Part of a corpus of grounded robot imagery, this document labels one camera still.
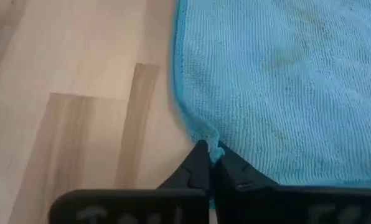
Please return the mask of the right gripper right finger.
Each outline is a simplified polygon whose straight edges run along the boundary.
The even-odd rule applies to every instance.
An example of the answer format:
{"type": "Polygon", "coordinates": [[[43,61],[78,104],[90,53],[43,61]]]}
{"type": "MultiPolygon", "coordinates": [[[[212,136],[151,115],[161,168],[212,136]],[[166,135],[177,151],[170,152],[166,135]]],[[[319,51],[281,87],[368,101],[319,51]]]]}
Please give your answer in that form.
{"type": "Polygon", "coordinates": [[[219,223],[371,223],[371,190],[280,185],[219,144],[212,169],[219,223]]]}

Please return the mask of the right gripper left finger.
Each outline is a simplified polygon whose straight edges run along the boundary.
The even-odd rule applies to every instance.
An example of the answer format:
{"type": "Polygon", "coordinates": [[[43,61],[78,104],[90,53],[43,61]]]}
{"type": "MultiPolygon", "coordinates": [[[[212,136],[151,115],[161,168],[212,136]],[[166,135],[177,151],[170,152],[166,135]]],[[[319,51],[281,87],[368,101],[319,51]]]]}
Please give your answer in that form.
{"type": "Polygon", "coordinates": [[[48,222],[208,223],[209,154],[198,141],[181,165],[158,188],[79,189],[61,195],[48,222]]]}

